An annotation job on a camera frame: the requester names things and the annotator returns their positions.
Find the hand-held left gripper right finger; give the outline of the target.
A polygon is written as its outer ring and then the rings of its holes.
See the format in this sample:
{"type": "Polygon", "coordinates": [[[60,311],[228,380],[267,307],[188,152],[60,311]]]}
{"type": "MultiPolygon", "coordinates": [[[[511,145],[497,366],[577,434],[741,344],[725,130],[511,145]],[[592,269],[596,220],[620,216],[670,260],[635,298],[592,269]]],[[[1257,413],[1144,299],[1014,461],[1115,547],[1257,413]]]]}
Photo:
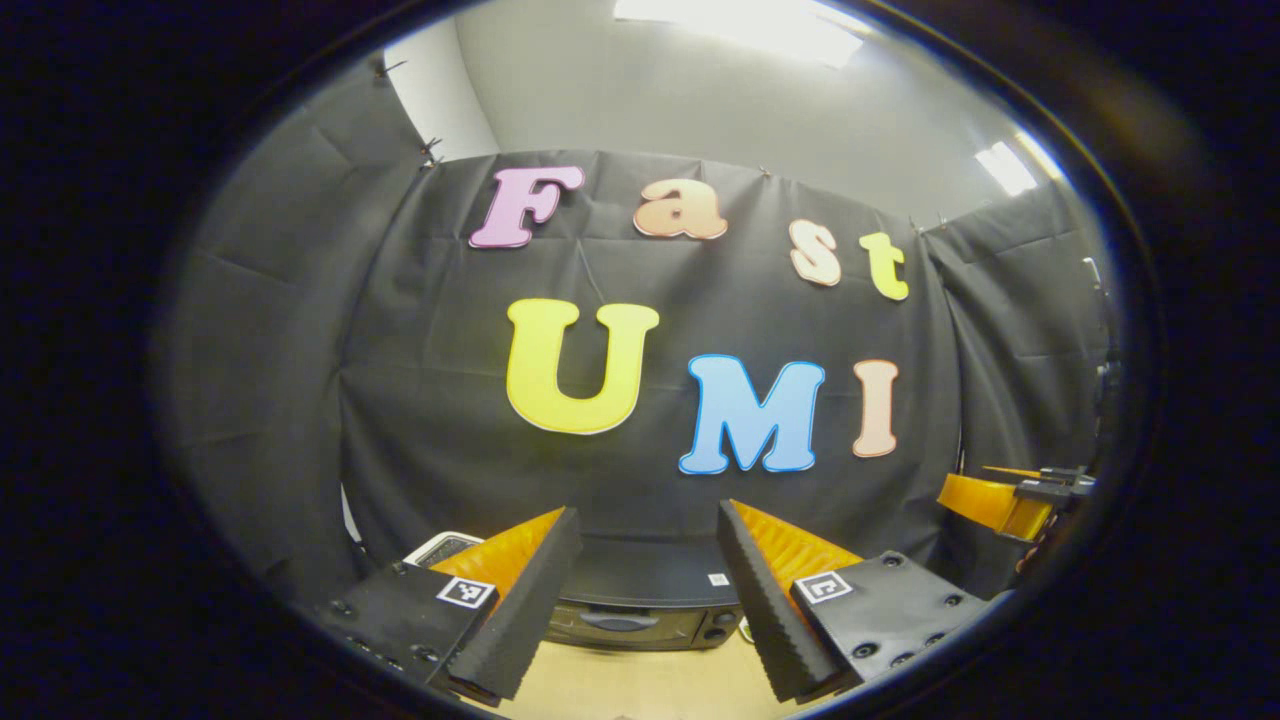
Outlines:
{"type": "Polygon", "coordinates": [[[719,503],[717,539],[781,701],[908,667],[988,606],[904,553],[861,557],[733,498],[719,503]]]}

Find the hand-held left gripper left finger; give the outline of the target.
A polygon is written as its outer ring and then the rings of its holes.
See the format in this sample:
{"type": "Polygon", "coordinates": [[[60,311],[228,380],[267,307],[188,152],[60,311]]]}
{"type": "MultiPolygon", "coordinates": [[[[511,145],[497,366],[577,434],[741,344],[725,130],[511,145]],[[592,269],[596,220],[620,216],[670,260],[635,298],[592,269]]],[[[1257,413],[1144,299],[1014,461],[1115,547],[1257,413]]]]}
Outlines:
{"type": "Polygon", "coordinates": [[[438,562],[393,562],[316,607],[333,642],[399,683],[512,700],[582,548],[561,506],[438,562]]]}

